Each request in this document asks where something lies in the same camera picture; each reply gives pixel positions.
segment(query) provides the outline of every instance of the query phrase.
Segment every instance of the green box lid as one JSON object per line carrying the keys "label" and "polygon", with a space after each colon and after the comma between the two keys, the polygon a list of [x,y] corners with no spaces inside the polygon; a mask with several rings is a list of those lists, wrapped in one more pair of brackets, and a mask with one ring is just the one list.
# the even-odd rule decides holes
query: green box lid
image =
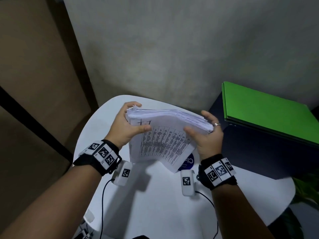
{"label": "green box lid", "polygon": [[226,120],[319,144],[319,122],[306,105],[230,82],[222,95]]}

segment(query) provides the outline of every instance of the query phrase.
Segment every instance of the purple sticker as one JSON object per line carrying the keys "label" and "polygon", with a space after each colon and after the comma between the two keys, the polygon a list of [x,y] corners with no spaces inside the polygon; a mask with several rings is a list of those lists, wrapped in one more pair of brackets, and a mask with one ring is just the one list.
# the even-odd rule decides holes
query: purple sticker
{"label": "purple sticker", "polygon": [[190,154],[188,158],[184,161],[184,163],[181,165],[181,167],[178,169],[178,171],[191,169],[194,165],[194,156],[193,154]]}

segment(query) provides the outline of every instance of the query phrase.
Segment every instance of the table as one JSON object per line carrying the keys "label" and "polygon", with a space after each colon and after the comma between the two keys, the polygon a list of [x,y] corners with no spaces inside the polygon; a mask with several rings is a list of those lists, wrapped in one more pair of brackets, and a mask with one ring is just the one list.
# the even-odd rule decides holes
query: table
{"label": "table", "polygon": [[[120,107],[128,101],[138,101],[144,109],[182,108],[138,96],[116,96],[103,104],[86,123],[74,152],[78,154],[94,140],[108,133]],[[129,160],[128,145],[120,151]],[[199,155],[193,152],[195,173],[198,172]],[[234,167],[238,185],[266,225],[272,223],[288,207],[295,194],[291,177],[271,178]],[[214,208],[204,197],[184,197],[181,193],[180,173],[171,173],[158,161],[135,164],[125,187],[109,183],[104,193],[103,234],[113,238],[133,238],[146,235],[156,238],[212,238],[216,233]],[[90,202],[87,212],[94,220],[84,219],[89,226],[101,231],[102,190],[111,175],[106,174]],[[211,198],[210,191],[196,183],[196,189]]]}

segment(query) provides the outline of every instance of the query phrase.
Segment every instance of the paper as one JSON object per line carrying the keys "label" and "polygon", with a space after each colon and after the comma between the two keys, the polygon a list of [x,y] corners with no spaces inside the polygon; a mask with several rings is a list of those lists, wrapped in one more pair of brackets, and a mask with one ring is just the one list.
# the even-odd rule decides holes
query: paper
{"label": "paper", "polygon": [[196,148],[196,143],[183,131],[185,126],[208,134],[212,124],[203,117],[179,110],[128,109],[127,121],[133,125],[149,124],[152,130],[139,134],[130,141],[131,162],[160,160],[173,173]]}

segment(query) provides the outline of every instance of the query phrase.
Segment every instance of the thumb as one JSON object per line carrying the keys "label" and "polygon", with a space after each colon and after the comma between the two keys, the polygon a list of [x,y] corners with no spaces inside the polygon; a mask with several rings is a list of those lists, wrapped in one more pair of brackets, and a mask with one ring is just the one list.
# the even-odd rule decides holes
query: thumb
{"label": "thumb", "polygon": [[195,132],[193,128],[186,126],[184,127],[184,131],[187,135],[189,135],[195,142],[198,142],[200,134],[198,132]]}
{"label": "thumb", "polygon": [[140,133],[149,132],[150,130],[152,130],[150,125],[134,126],[133,136]]}

